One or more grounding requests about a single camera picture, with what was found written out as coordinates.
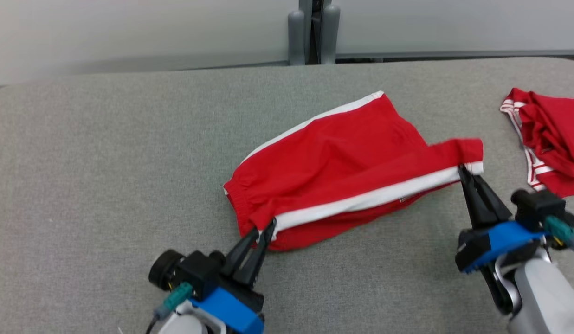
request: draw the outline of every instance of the gray table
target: gray table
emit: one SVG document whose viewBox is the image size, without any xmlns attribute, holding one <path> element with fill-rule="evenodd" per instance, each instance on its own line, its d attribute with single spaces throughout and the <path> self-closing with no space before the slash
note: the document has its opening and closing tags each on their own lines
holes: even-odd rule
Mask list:
<svg viewBox="0 0 574 334">
<path fill-rule="evenodd" d="M 510 204 L 526 161 L 499 104 L 514 86 L 574 97 L 547 58 L 106 74 L 0 89 L 0 332 L 143 332 L 165 249 L 239 238 L 222 184 L 257 145 L 383 90 L 427 142 L 480 137 Z M 568 199 L 574 211 L 574 197 Z M 454 264 L 469 226 L 450 186 L 307 249 L 266 258 L 268 333 L 499 333 L 480 275 Z M 554 254 L 574 286 L 574 253 Z"/>
</svg>

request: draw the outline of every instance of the green connector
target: green connector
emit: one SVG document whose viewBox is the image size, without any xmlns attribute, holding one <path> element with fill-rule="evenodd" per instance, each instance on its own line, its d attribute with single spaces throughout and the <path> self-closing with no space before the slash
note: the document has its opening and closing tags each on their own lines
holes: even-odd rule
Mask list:
<svg viewBox="0 0 574 334">
<path fill-rule="evenodd" d="M 555 216 L 545 218 L 545 231 L 568 246 L 574 237 L 574 229 Z"/>
<path fill-rule="evenodd" d="M 181 283 L 172 293 L 165 298 L 162 305 L 155 308 L 155 318 L 158 320 L 168 317 L 179 304 L 185 302 L 192 295 L 192 286 L 189 283 Z"/>
<path fill-rule="evenodd" d="M 179 304 L 185 302 L 192 295 L 192 286 L 189 283 L 182 282 L 179 287 L 175 288 L 172 293 L 165 298 L 163 305 L 168 309 L 176 309 Z"/>
</svg>

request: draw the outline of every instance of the white stripe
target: white stripe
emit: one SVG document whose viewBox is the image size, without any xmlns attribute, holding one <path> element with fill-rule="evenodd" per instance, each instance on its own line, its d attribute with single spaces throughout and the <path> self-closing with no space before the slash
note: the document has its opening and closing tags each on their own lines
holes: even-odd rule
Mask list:
<svg viewBox="0 0 574 334">
<path fill-rule="evenodd" d="M 545 163 L 543 161 L 540 161 L 538 158 L 536 159 L 536 162 L 532 165 L 532 167 L 538 167 L 538 166 L 543 166 L 545 165 Z"/>
<path fill-rule="evenodd" d="M 545 167 L 539 167 L 537 169 L 535 169 L 535 173 L 538 174 L 542 174 L 542 173 L 548 173 L 548 172 L 552 172 L 553 169 L 551 167 L 545 166 Z"/>
<path fill-rule="evenodd" d="M 277 141 L 279 141 L 285 137 L 288 137 L 289 135 L 292 135 L 293 133 L 303 129 L 304 127 L 307 127 L 314 120 L 319 120 L 320 118 L 324 118 L 326 116 L 332 116 L 332 115 L 336 115 L 336 114 L 341 114 L 343 112 L 349 112 L 349 111 L 358 109 L 358 108 L 364 106 L 365 104 L 368 104 L 369 102 L 371 102 L 375 99 L 379 99 L 380 97 L 382 97 L 382 95 L 384 95 L 383 91 L 381 91 L 381 90 L 376 91 L 372 95 L 367 95 L 363 99 L 359 99 L 357 101 L 347 103 L 343 106 L 339 106 L 339 107 L 334 108 L 332 110 L 329 110 L 327 112 L 323 112 L 322 114 L 319 114 L 318 116 L 310 118 L 310 120 L 307 120 L 307 121 L 291 128 L 291 129 L 285 131 L 284 133 L 274 137 L 273 139 L 270 139 L 269 141 L 264 142 L 264 144 L 258 146 L 255 150 L 253 150 L 250 154 L 248 154 L 248 156 L 244 159 L 244 161 L 248 160 L 249 157 L 256 154 L 257 152 L 260 152 L 264 148 L 267 148 L 268 146 L 274 144 L 275 142 L 277 142 Z"/>
<path fill-rule="evenodd" d="M 472 174 L 478 175 L 483 173 L 483 162 L 476 161 L 465 164 Z M 413 178 L 390 186 L 385 186 L 371 192 L 341 199 L 332 203 L 306 207 L 291 212 L 285 212 L 276 216 L 277 226 L 274 230 L 276 233 L 293 228 L 308 222 L 315 222 L 322 218 L 334 216 L 342 212 L 353 212 L 377 207 L 407 197 L 418 194 L 429 189 L 442 186 L 460 179 L 458 167 L 450 167 L 423 175 L 422 177 Z"/>
<path fill-rule="evenodd" d="M 520 131 L 520 125 L 518 125 L 518 123 L 514 119 L 514 117 L 516 117 L 516 114 L 514 114 L 512 108 L 508 108 L 507 104 L 512 104 L 514 106 L 513 110 L 515 110 L 516 112 L 519 112 L 520 110 L 519 108 L 523 107 L 526 104 L 524 102 L 514 102 L 513 100 L 505 100 L 501 104 L 501 107 L 499 108 L 501 112 L 505 112 L 510 117 L 510 121 L 514 125 L 514 129 L 516 130 L 516 133 L 518 133 L 518 137 L 520 138 L 520 144 L 522 144 L 524 140 L 522 139 L 522 132 Z M 550 172 L 553 169 L 548 166 L 535 169 L 535 167 L 545 165 L 545 163 L 541 161 L 539 158 L 537 158 L 536 154 L 530 148 L 527 148 L 526 146 L 524 146 L 524 144 L 522 144 L 522 147 L 524 149 L 524 153 L 526 154 L 526 162 L 528 165 L 528 179 L 526 180 L 526 182 L 530 186 L 532 186 L 535 190 L 545 189 L 545 186 L 543 185 L 533 186 L 534 184 L 540 183 L 536 175 Z"/>
</svg>

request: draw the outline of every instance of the gray metal post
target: gray metal post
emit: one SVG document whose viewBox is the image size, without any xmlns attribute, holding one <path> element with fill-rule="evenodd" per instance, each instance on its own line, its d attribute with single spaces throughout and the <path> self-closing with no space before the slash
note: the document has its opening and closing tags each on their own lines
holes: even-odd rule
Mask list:
<svg viewBox="0 0 574 334">
<path fill-rule="evenodd" d="M 287 16 L 289 26 L 289 65 L 305 65 L 305 14 L 292 11 Z"/>
<path fill-rule="evenodd" d="M 299 10 L 303 11 L 305 15 L 305 63 L 310 62 L 310 40 L 311 40 L 311 32 L 312 32 L 312 9 L 313 9 L 313 0 L 299 0 Z"/>
<path fill-rule="evenodd" d="M 336 38 L 338 36 L 338 22 L 340 21 L 340 8 L 329 4 L 322 10 L 322 31 L 320 36 L 320 63 L 336 63 Z"/>
</svg>

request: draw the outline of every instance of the elastic waistband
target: elastic waistband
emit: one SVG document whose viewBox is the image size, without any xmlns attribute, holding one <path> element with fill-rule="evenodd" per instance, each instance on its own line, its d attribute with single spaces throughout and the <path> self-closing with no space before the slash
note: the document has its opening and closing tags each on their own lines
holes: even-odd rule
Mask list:
<svg viewBox="0 0 574 334">
<path fill-rule="evenodd" d="M 251 210 L 244 189 L 241 188 L 240 184 L 236 182 L 234 178 L 228 180 L 223 188 L 227 192 L 227 198 L 235 210 L 235 214 L 238 218 L 239 233 L 243 237 L 255 226 L 249 221 Z"/>
</svg>

